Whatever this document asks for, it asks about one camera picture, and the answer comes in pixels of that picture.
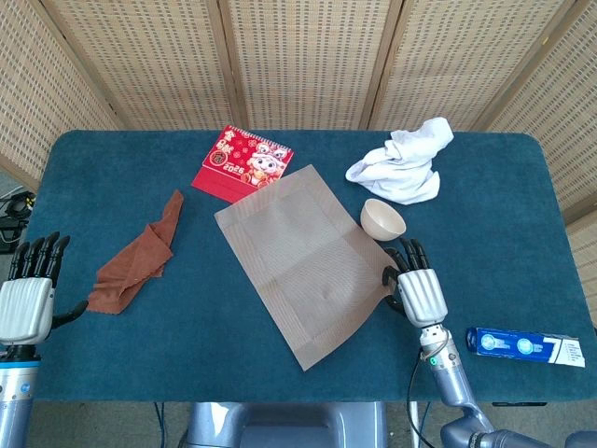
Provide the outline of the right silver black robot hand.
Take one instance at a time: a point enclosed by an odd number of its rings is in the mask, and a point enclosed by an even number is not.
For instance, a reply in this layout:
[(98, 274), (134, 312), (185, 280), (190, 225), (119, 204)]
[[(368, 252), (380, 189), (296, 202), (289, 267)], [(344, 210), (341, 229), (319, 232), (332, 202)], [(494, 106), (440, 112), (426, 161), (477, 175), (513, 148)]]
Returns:
[(396, 266), (386, 266), (382, 273), (382, 284), (389, 286), (393, 281), (399, 296), (392, 293), (384, 300), (416, 328), (439, 325), (448, 309), (437, 274), (416, 239), (399, 237), (399, 242), (406, 256), (395, 248), (386, 248)]

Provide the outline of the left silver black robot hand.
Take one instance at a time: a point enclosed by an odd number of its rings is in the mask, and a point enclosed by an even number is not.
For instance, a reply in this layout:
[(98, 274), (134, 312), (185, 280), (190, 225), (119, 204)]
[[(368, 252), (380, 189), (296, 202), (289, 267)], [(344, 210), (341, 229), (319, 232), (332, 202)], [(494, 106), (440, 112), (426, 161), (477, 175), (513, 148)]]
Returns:
[(1, 286), (1, 344), (29, 346), (44, 342), (50, 333), (82, 316), (87, 300), (61, 315), (54, 313), (62, 258), (70, 237), (55, 231), (19, 245), (8, 278)]

